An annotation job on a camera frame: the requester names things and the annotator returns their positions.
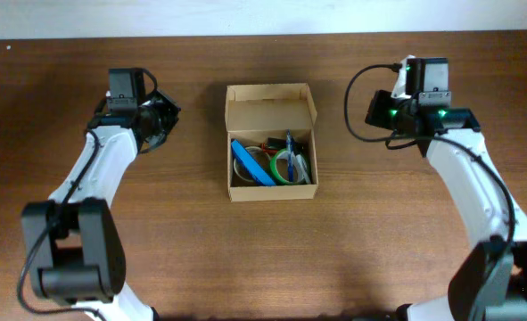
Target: open cardboard box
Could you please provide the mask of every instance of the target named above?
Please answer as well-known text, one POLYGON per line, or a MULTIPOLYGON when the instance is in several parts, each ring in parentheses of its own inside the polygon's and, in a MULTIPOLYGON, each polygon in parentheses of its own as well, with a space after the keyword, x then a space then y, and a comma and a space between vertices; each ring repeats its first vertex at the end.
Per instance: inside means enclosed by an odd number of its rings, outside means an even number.
POLYGON ((227 189, 232 202, 312 199, 318 188, 313 125, 317 110, 307 84, 228 86, 226 95, 227 189), (231 141, 261 145, 268 137, 285 139, 286 130, 308 145, 310 185, 234 186, 231 141))

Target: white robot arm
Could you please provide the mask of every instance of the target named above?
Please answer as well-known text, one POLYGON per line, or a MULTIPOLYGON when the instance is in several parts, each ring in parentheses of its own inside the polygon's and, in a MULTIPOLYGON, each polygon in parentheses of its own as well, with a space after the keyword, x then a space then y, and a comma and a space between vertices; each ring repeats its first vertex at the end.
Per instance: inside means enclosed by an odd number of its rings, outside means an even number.
POLYGON ((159 319, 125 283, 124 251, 109 208, 128 165, 166 141, 180 109, 158 90, 148 70, 109 70, 109 82, 111 91, 88 123, 85 148, 72 171, 49 201, 29 203, 21 214, 28 259, 18 299, 29 312, 78 310, 101 321, 159 319), (144 91, 144 74, 154 83, 150 94, 144 91), (56 241, 70 233, 80 234, 81 247, 60 248, 56 241), (37 297, 72 308, 32 308, 22 295, 29 271, 37 297))
POLYGON ((448 296, 398 309, 400 321, 527 320, 527 216, 495 169, 479 123, 467 109, 451 109, 448 61, 409 56, 378 67, 398 72, 393 91, 379 90, 366 123, 393 130, 366 142, 413 139, 446 184, 463 219, 472 253, 449 284, 448 296), (513 267, 521 269, 514 275, 513 267))

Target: blue marker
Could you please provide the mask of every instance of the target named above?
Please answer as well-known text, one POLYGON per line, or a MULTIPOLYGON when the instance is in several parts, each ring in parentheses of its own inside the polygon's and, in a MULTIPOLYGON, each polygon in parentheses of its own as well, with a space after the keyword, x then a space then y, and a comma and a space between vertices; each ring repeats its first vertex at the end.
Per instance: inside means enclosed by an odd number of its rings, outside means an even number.
POLYGON ((292 168, 292 151, 293 151, 293 141, 291 136, 291 130, 287 129, 287 173, 289 174, 289 182, 294 182, 295 177, 292 168))

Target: red object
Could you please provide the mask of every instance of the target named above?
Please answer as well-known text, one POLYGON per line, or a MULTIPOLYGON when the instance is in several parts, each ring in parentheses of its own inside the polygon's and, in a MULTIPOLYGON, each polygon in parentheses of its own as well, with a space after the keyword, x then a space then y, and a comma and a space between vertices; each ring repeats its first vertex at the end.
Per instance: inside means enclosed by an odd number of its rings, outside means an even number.
POLYGON ((268 153, 271 156, 275 156, 275 154, 277 152, 279 152, 278 150, 270 150, 270 149, 268 149, 267 146, 265 145, 265 143, 261 144, 261 149, 263 150, 263 152, 266 152, 266 153, 268 153))

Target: wooden table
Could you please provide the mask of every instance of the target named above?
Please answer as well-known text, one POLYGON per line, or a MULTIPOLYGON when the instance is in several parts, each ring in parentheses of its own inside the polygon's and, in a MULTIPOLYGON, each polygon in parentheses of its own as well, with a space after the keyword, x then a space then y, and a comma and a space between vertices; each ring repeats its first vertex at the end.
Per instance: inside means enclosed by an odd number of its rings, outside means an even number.
MULTIPOLYGON (((417 149, 363 144, 343 125, 354 73, 407 54, 449 57, 454 105, 473 110, 527 212, 527 31, 0 41, 0 320, 43 319, 15 299, 21 209, 69 173, 113 67, 148 68, 183 108, 111 208, 127 280, 162 315, 315 317, 443 295, 469 253, 445 185, 417 149), (308 82, 317 105, 317 196, 231 203, 226 85, 289 82, 308 82)), ((394 79, 356 84, 350 116, 365 135, 383 133, 363 119, 394 79)))

